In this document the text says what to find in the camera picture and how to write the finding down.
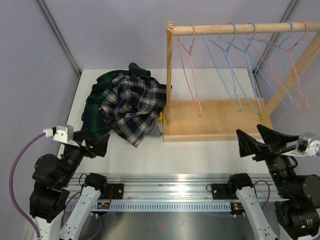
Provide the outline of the dark green plaid skirt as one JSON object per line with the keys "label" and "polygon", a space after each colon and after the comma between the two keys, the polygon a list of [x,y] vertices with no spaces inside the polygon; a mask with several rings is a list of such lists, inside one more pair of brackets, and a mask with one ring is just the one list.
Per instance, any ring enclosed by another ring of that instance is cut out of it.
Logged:
{"label": "dark green plaid skirt", "polygon": [[149,70],[143,69],[132,62],[129,64],[128,70],[112,70],[102,74],[96,79],[96,83],[92,85],[91,92],[86,99],[84,111],[81,116],[82,129],[89,129],[92,138],[101,137],[111,130],[111,127],[107,125],[103,115],[100,113],[100,108],[104,101],[103,93],[112,85],[113,80],[120,74],[133,78],[151,76]]}

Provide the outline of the navy white plaid skirt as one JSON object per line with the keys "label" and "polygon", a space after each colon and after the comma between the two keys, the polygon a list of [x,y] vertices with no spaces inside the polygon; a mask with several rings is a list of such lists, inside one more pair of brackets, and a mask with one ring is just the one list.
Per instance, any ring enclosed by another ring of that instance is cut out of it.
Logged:
{"label": "navy white plaid skirt", "polygon": [[138,147],[167,104],[167,86],[153,77],[119,74],[102,96],[99,111],[105,122]]}

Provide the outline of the grey pleated skirt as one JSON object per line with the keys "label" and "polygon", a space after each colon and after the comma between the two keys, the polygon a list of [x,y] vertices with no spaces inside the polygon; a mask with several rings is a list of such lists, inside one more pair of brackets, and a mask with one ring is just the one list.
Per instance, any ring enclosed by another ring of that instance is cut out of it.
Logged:
{"label": "grey pleated skirt", "polygon": [[160,124],[160,117],[157,116],[152,122],[151,127],[149,128],[146,135],[152,136],[152,137],[161,137],[163,133],[159,124]]}

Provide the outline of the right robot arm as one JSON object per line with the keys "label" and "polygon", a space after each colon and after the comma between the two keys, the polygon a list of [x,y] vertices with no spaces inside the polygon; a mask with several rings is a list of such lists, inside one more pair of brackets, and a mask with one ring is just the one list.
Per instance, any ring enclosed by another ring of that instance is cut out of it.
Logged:
{"label": "right robot arm", "polygon": [[277,194],[283,199],[274,203],[280,235],[276,235],[268,223],[248,174],[229,177],[228,195],[240,200],[256,240],[314,240],[320,229],[317,212],[320,208],[320,177],[297,175],[295,168],[298,165],[296,157],[319,154],[320,137],[311,132],[288,135],[262,124],[256,127],[262,142],[241,129],[236,130],[239,155],[265,162]]}

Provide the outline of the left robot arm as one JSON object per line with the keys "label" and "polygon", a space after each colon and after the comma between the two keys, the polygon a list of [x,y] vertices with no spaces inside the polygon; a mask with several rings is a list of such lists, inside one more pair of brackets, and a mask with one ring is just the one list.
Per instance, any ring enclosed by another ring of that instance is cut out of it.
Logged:
{"label": "left robot arm", "polygon": [[110,134],[92,138],[89,129],[74,131],[70,125],[47,128],[43,133],[63,144],[64,150],[61,157],[46,154],[36,161],[29,213],[39,228],[39,240],[77,240],[94,204],[107,196],[109,187],[105,176],[88,174],[76,206],[66,223],[62,224],[70,194],[67,187],[83,158],[106,155]]}

